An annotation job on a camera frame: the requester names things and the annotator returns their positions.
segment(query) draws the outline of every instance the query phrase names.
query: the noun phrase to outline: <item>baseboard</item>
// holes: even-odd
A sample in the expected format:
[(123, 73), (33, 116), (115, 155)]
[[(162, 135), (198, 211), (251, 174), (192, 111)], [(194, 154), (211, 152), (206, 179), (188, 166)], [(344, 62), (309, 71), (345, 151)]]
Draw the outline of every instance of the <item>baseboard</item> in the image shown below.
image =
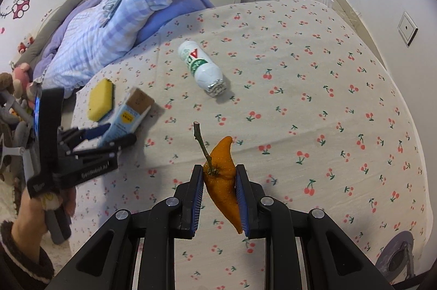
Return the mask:
[(337, 3), (342, 7), (342, 9), (345, 11), (346, 16), (349, 18), (351, 24), (353, 25), (355, 31), (357, 32), (358, 36), (362, 39), (362, 41), (367, 45), (367, 47), (373, 52), (373, 54), (378, 58), (378, 60), (381, 62), (381, 64), (385, 68), (384, 61), (381, 57), (381, 54), (379, 53), (375, 42), (373, 41), (372, 37), (370, 36), (368, 30), (364, 26), (363, 22), (361, 21), (359, 14), (355, 12), (355, 10), (349, 5), (347, 0), (336, 0)]

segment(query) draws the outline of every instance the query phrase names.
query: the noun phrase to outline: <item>bottle label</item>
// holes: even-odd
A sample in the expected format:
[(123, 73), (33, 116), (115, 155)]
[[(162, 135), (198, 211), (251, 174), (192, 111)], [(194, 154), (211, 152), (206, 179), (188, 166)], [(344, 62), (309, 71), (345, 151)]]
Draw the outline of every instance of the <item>bottle label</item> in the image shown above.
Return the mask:
[(197, 48), (190, 51), (189, 49), (184, 49), (185, 63), (187, 64), (191, 75), (194, 76), (196, 70), (205, 63), (208, 63), (203, 58), (199, 58)]

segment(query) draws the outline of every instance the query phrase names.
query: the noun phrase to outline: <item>sleeve cuff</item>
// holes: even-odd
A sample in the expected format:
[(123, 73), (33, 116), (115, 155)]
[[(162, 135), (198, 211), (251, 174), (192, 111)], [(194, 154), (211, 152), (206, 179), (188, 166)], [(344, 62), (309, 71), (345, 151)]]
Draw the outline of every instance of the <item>sleeve cuff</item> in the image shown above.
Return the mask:
[(12, 239), (12, 222), (4, 221), (0, 226), (0, 241), (4, 252), (9, 256), (10, 260), (28, 274), (31, 278), (48, 284), (54, 276), (53, 264), (49, 256), (41, 248), (39, 254), (39, 264), (35, 264), (27, 258), (16, 246)]

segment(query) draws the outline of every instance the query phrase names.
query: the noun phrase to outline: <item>brown plush toy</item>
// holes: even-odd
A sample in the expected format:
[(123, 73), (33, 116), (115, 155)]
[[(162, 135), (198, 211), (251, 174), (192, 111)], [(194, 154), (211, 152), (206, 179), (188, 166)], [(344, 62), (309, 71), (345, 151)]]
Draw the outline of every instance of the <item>brown plush toy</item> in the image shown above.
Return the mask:
[(14, 93), (14, 79), (10, 73), (0, 73), (0, 90), (6, 89), (10, 94)]

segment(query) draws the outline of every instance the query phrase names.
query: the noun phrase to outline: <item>human hand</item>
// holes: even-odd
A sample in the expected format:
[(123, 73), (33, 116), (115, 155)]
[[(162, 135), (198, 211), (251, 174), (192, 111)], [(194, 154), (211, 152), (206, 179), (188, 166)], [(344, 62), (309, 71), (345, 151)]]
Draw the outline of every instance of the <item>human hand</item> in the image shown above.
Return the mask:
[(39, 262), (39, 248), (42, 236), (47, 232), (45, 225), (45, 209), (54, 209), (64, 203), (64, 210), (69, 216), (74, 215), (76, 208), (76, 188), (63, 192), (61, 196), (52, 194), (49, 198), (30, 198), (27, 188), (21, 196), (18, 217), (12, 226), (12, 239), (18, 249), (35, 263)]

